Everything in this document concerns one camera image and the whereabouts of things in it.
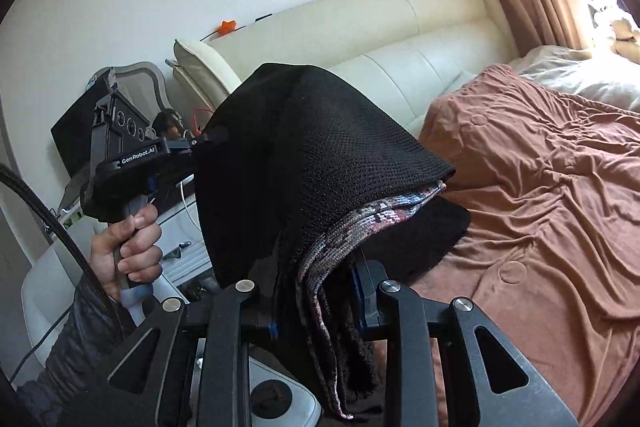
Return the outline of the dark sleeved left forearm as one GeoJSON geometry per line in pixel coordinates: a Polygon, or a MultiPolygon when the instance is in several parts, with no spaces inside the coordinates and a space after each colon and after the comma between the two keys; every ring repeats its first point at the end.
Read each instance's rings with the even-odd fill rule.
{"type": "Polygon", "coordinates": [[[17,396],[40,426],[58,423],[66,405],[86,387],[101,360],[134,331],[134,321],[119,302],[119,283],[111,281],[103,288],[118,320],[113,320],[96,288],[84,277],[43,371],[34,381],[17,388],[17,396]]]}

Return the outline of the person's left hand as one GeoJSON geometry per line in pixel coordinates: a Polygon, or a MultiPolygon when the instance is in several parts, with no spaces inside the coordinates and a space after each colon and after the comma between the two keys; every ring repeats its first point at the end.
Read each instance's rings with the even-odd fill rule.
{"type": "Polygon", "coordinates": [[[119,277],[151,284],[162,274],[163,253],[156,242],[162,236],[153,204],[134,216],[109,225],[91,239],[90,267],[108,297],[120,301],[119,277]]]}

